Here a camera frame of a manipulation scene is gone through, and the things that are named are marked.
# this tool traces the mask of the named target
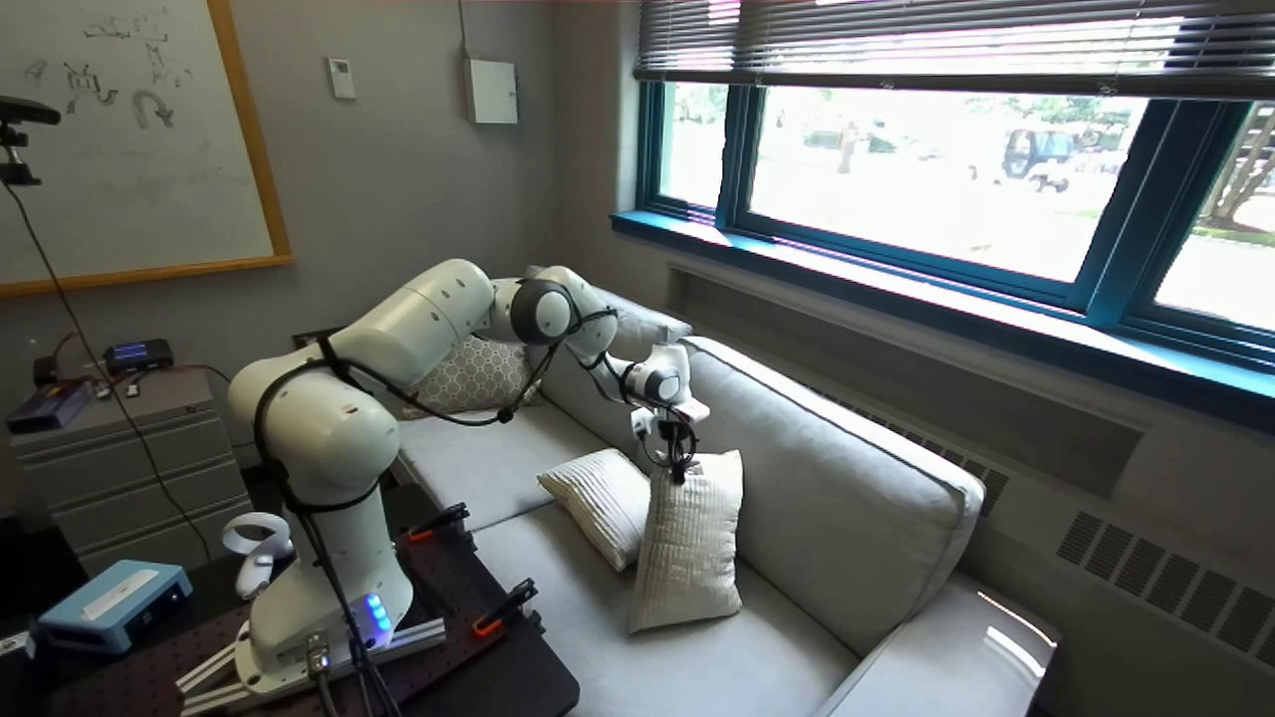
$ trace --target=whiteboard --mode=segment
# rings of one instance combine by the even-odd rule
[[[20,189],[65,286],[272,266],[287,235],[227,0],[0,0],[0,96],[27,132]],[[52,286],[0,194],[0,292]]]

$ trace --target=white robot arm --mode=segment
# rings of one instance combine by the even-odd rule
[[[249,638],[235,642],[241,684],[259,697],[290,688],[314,635],[334,659],[352,659],[343,654],[352,614],[367,642],[392,638],[408,616],[413,586],[396,559],[379,501],[379,480],[399,456],[399,420],[375,391],[379,384],[396,395],[417,385],[472,334],[559,342],[602,395],[674,415],[674,436],[701,420],[684,356],[667,347],[646,364],[611,360],[619,315],[565,266],[485,280],[474,262],[448,261],[330,340],[243,368],[231,384],[231,412],[287,480],[308,542],[253,603]]]

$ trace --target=tree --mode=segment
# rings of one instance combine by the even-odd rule
[[[1211,227],[1238,227],[1237,223],[1238,207],[1275,170],[1271,141],[1275,141],[1275,107],[1261,107],[1255,118],[1246,122],[1243,141],[1238,141],[1238,153],[1227,164],[1227,178],[1215,189],[1215,194],[1209,205],[1209,223]]]

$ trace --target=window blind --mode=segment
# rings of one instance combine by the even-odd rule
[[[642,56],[639,77],[1215,101],[1275,91],[1271,0],[733,0],[733,18],[727,4],[646,0],[660,47]]]

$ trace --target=window sill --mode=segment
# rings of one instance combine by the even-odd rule
[[[1087,380],[1121,384],[1126,391],[1275,436],[1275,375],[1266,369],[1097,332],[1053,307],[1006,304],[931,282],[923,276],[901,276],[858,261],[830,261],[804,246],[721,235],[717,227],[655,213],[622,213],[614,217],[614,227],[670,250],[709,255],[747,271],[824,292],[833,299],[854,299],[907,324],[958,332],[1000,352],[1056,364]]]

